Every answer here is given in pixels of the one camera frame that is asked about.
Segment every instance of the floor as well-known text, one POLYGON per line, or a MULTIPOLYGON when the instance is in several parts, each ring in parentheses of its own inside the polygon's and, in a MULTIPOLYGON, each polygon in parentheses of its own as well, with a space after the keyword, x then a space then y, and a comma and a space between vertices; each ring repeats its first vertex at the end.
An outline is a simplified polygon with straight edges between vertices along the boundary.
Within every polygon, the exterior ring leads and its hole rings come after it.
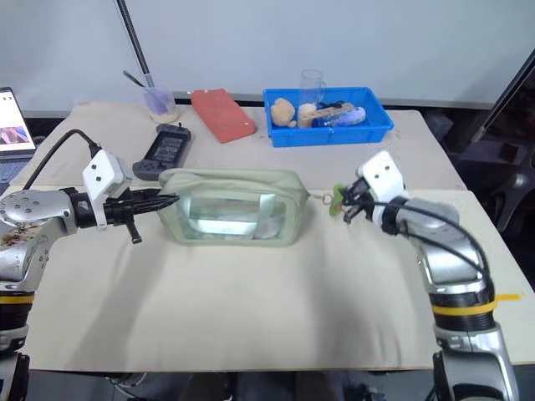
MULTIPOLYGON (((535 365, 516 367, 520 399, 535 399, 535 365)), ((356 390, 361 384, 385 395, 384 401, 424 401, 432 386, 429 371, 372 374, 368 372, 327 372, 335 384, 337 401, 361 401, 356 390)), ((190 374, 150 373, 137 387, 129 390, 147 400, 176 401, 190 374)), ((70 373, 32 371, 28 401, 124 401, 128 399, 114 390, 106 378, 70 373)), ((291 373, 240 373, 239 401, 292 401, 291 373)))

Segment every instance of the red sponge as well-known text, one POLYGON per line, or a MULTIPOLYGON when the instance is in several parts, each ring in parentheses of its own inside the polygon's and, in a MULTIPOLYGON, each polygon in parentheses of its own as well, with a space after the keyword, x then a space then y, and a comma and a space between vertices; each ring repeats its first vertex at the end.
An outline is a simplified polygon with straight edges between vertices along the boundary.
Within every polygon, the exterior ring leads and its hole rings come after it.
POLYGON ((191 103, 204 124, 222 144, 253 134, 257 130, 254 121, 243 113, 225 89, 196 90, 191 95, 191 103))

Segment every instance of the blue plastic tray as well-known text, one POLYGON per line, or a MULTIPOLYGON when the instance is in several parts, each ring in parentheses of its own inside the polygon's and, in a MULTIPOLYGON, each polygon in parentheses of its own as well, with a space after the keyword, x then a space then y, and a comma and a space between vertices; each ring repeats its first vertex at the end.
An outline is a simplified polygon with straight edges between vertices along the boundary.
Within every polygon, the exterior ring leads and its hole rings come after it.
POLYGON ((267 118, 267 131, 273 146, 310 146, 363 144, 380 142, 386 131, 393 129, 392 120, 383 109, 370 88, 325 88, 323 102, 333 103, 339 100, 364 107, 366 120, 354 127, 323 128, 287 128, 277 127, 271 121, 269 108, 277 98, 285 98, 296 114, 298 109, 299 89, 264 89, 264 109, 267 118))

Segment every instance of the laptop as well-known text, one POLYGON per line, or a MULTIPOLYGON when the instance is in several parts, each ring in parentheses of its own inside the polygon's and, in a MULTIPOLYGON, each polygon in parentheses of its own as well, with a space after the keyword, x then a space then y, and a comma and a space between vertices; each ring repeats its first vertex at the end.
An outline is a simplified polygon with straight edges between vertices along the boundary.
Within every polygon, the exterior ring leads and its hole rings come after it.
POLYGON ((0 88, 0 194, 32 159, 35 144, 11 88, 0 88))

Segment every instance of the pen holder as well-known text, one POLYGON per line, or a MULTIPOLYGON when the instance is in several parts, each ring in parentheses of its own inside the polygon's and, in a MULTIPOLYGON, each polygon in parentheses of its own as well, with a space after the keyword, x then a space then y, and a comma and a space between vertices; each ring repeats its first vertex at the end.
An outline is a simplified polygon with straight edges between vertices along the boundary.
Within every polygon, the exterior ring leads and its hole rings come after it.
POLYGON ((158 124, 172 123, 178 119, 179 110, 170 90, 163 88, 140 88, 141 103, 150 118, 158 124))

